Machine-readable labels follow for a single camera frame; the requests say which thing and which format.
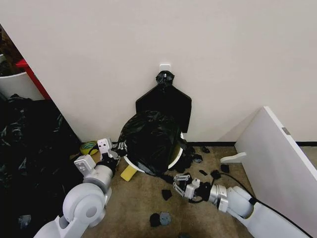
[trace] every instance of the black debris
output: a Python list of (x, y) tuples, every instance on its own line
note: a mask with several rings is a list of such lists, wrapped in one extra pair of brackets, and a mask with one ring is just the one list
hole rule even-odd
[(192, 165), (193, 157), (191, 155), (186, 155), (184, 156), (183, 160), (184, 167), (186, 169), (190, 168), (190, 166)]
[(202, 146), (200, 149), (206, 154), (210, 153), (210, 150), (206, 146)]
[(211, 175), (211, 177), (213, 177), (214, 179), (219, 179), (219, 178), (221, 178), (221, 174), (219, 173), (218, 170), (212, 171), (210, 175)]
[(169, 189), (162, 189), (162, 196), (167, 201), (172, 196), (172, 192)]
[(183, 154), (183, 156), (177, 161), (176, 165), (174, 165), (170, 170), (176, 170), (178, 173), (183, 173), (191, 166), (192, 161), (193, 157), (191, 155)]
[(153, 213), (150, 216), (150, 224), (151, 224), (151, 227), (158, 227), (160, 225), (159, 213)]
[(203, 171), (203, 170), (199, 170), (199, 172), (201, 173), (201, 174), (203, 174), (203, 175), (207, 175), (207, 173), (205, 172), (205, 171)]
[(195, 155), (193, 156), (193, 160), (194, 160), (196, 163), (200, 163), (200, 162), (203, 161), (203, 158), (202, 158), (201, 155), (195, 154)]
[(193, 155), (195, 153), (196, 153), (196, 151), (195, 151), (193, 146), (188, 146), (187, 149), (185, 150), (186, 155)]
[(221, 171), (228, 173), (229, 172), (229, 166), (228, 165), (221, 165), (220, 166)]
[(174, 183), (174, 177), (170, 175), (161, 175), (160, 178), (169, 184)]

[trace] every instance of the white bracket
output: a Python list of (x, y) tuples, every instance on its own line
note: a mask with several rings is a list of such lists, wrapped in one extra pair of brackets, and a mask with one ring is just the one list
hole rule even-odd
[(241, 152), (233, 156), (227, 156), (220, 159), (220, 163), (241, 163), (247, 153)]
[(171, 69), (172, 67), (171, 67), (171, 65), (170, 65), (170, 63), (161, 63), (160, 65), (159, 65), (159, 71), (161, 72), (161, 71), (170, 71), (171, 72)]
[(90, 174), (96, 166), (95, 161), (90, 155), (79, 156), (78, 159), (74, 161), (74, 164), (84, 177)]

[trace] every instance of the yellow sponge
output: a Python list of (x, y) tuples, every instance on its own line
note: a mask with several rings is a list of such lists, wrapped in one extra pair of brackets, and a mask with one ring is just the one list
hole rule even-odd
[(136, 172), (137, 170), (135, 168), (133, 168), (131, 165), (128, 165), (128, 167), (125, 168), (120, 176), (121, 178), (129, 182)]

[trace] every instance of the black cable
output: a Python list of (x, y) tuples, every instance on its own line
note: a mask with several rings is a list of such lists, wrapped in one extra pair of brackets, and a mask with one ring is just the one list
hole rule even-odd
[(214, 184), (214, 181), (215, 181), (215, 179), (212, 178), (212, 182), (211, 182), (211, 186), (210, 186), (211, 189), (212, 189), (212, 186), (213, 186), (213, 184)]
[(230, 178), (232, 178), (233, 180), (235, 180), (244, 190), (246, 190), (246, 192), (253, 198), (255, 199), (258, 203), (262, 204), (263, 206), (267, 207), (268, 209), (272, 210), (273, 212), (277, 213), (278, 215), (280, 215), (281, 217), (283, 217), (284, 219), (286, 219), (288, 222), (292, 223), (294, 226), (296, 226), (301, 232), (303, 232), (305, 235), (307, 235), (309, 238), (313, 238), (310, 234), (308, 234), (304, 229), (302, 229), (300, 226), (298, 226), (295, 222), (293, 222), (291, 219), (289, 219), (288, 217), (284, 216), (282, 213), (280, 213), (279, 211), (276, 211), (274, 208), (270, 207), (269, 205), (265, 204), (264, 202), (258, 200), (256, 197), (254, 197), (250, 191), (248, 191), (246, 189), (246, 187), (236, 178), (234, 178), (231, 175), (225, 174), (225, 173), (220, 173), (221, 175), (226, 175)]

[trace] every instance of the white board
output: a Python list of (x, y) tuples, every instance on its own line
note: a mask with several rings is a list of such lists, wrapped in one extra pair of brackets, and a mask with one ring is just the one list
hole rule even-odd
[(235, 147), (256, 197), (317, 237), (317, 171), (283, 127), (263, 107)]

